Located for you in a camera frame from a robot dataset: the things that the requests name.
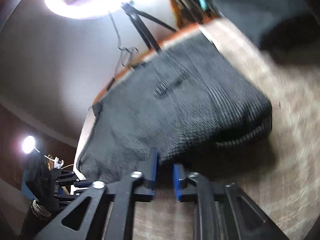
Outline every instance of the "black cloth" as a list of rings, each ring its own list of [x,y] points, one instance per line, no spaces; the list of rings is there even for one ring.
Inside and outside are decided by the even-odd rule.
[[[272,129],[270,101],[202,33],[139,64],[93,107],[97,121],[77,168],[105,183],[134,171],[151,147],[163,163],[209,141],[237,146]]]
[[[288,50],[320,38],[320,26],[304,0],[212,0],[259,49]]]

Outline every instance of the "ceiling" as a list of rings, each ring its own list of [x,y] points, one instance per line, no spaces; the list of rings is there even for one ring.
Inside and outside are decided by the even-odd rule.
[[[134,0],[135,8],[172,27],[169,0]],[[122,45],[146,51],[122,10],[113,13]],[[170,31],[144,20],[161,40]],[[0,93],[58,133],[77,140],[94,97],[118,61],[109,16],[75,20],[51,12],[44,0],[22,0],[0,32]]]

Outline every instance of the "ribbed fabric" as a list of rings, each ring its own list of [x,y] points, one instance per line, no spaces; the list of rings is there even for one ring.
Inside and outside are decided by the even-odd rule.
[[[160,163],[214,154],[266,137],[270,101],[198,34],[160,53],[94,106],[97,121],[77,165],[105,183],[157,147]]]

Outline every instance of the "black fabric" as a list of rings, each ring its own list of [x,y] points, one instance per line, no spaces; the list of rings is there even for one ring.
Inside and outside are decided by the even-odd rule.
[[[303,0],[212,2],[261,50],[288,50],[320,37],[320,26]]]
[[[163,163],[207,142],[237,146],[272,129],[270,101],[203,34],[138,65],[94,108],[77,168],[105,183],[134,171],[151,147]]]

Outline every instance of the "white cable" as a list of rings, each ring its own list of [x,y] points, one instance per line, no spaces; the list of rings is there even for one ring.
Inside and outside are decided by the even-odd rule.
[[[54,159],[49,158],[47,155],[45,155],[44,157],[54,162]]]
[[[74,164],[74,163],[69,164],[69,165],[67,165],[67,166],[65,166],[65,167],[63,167],[63,168],[61,168],[61,169],[64,169],[64,168],[69,167],[69,166],[72,166],[73,164]]]

